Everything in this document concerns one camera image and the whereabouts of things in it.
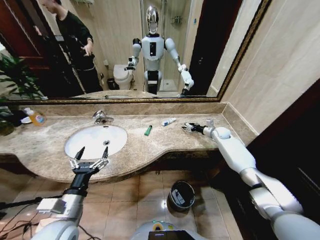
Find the black trash bin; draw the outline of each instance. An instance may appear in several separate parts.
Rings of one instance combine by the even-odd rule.
[[[177,212],[188,210],[195,202],[195,191],[186,181],[176,181],[167,198],[168,204]]]
[[[119,85],[116,83],[114,78],[108,78],[106,83],[108,84],[110,90],[119,90]]]

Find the man in black clothing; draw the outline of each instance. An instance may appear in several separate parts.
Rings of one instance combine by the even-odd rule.
[[[42,0],[42,5],[50,13],[56,14],[56,23],[85,92],[102,91],[93,61],[94,40],[88,28],[76,15],[61,5],[61,0]]]

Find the green lighter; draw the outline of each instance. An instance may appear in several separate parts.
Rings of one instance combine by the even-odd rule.
[[[145,131],[144,135],[149,136],[151,129],[152,129],[152,125],[150,125],[148,127],[148,129]]]

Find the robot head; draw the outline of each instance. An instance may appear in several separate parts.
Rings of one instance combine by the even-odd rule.
[[[155,6],[149,6],[146,11],[146,22],[148,23],[149,33],[156,34],[158,29],[159,15]]]

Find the faucet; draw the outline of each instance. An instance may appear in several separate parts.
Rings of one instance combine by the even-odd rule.
[[[102,111],[102,110],[99,110],[99,111],[96,111],[93,116],[92,116],[93,119],[96,119],[94,121],[94,124],[104,124],[106,122],[112,122],[114,121],[114,119],[112,117],[109,117],[109,116],[106,116],[105,112]]]

